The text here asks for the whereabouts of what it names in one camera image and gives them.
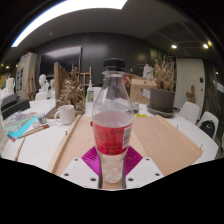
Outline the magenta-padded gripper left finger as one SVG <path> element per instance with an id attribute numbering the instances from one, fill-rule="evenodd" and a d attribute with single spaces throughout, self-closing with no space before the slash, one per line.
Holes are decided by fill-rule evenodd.
<path id="1" fill-rule="evenodd" d="M 73 158 L 61 177 L 84 188 L 101 189 L 101 162 L 96 148 L 92 147 L 81 158 Z"/>

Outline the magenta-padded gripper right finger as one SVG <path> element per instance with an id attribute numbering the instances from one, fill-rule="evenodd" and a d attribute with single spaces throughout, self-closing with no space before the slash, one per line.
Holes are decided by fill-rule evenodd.
<path id="1" fill-rule="evenodd" d="M 163 177 L 150 157 L 142 157 L 134 148 L 128 148 L 123 161 L 123 189 L 140 188 Z"/>

